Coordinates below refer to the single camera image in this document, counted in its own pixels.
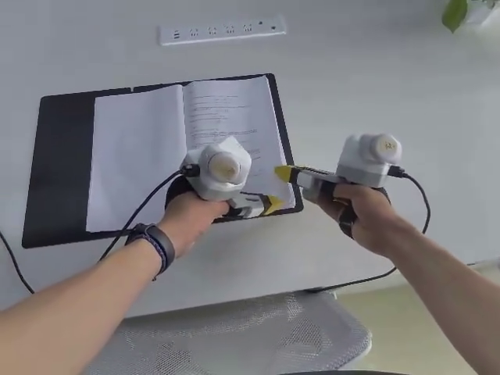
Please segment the power outlet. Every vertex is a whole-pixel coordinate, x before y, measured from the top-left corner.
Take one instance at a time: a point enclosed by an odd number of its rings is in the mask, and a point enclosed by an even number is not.
[[[159,43],[164,46],[185,45],[207,41],[270,37],[286,33],[287,28],[283,17],[276,16],[267,19],[214,23],[206,26],[159,27]]]

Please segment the white desk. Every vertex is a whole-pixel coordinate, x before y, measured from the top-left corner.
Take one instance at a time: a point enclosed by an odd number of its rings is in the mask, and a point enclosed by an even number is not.
[[[90,266],[109,243],[20,248],[40,97],[250,73],[276,74],[297,163],[331,170],[350,133],[392,132],[403,166],[428,192],[429,235],[464,262],[498,256],[499,60],[488,45],[442,28],[435,0],[8,0],[0,10],[0,228],[36,290]],[[277,13],[287,36],[177,48],[155,40],[160,24]],[[422,225],[417,190],[400,180],[388,190]],[[295,215],[214,226],[129,315],[390,268],[307,205]],[[0,308],[26,295],[2,249]]]

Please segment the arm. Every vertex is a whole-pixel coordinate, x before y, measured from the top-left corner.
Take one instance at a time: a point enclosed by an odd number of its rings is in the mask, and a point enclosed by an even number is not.
[[[227,209],[225,202],[205,202],[187,193],[170,203],[159,227],[179,257]],[[80,373],[160,266],[146,240],[134,241],[89,270],[0,312],[0,372]]]
[[[405,222],[377,191],[339,185],[334,195],[352,201],[356,241],[398,267],[460,355],[479,374],[500,373],[500,287]],[[320,206],[335,219],[342,210],[327,198]]]

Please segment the clipboard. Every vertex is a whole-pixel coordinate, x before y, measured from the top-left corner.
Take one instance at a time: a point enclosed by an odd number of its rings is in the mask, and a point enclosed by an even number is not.
[[[285,160],[287,164],[293,165],[275,76],[268,73],[216,80],[247,80],[262,76],[266,76],[269,81]],[[22,246],[38,248],[115,237],[121,228],[103,232],[86,231],[95,99],[190,83],[176,82],[43,97],[38,113]],[[293,187],[293,193],[295,207],[277,210],[270,216],[302,211],[304,205],[297,186]]]

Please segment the white chair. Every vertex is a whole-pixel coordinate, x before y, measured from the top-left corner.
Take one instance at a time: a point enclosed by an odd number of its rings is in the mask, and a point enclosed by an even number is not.
[[[333,295],[301,292],[125,320],[86,373],[336,370],[370,346],[370,332]]]

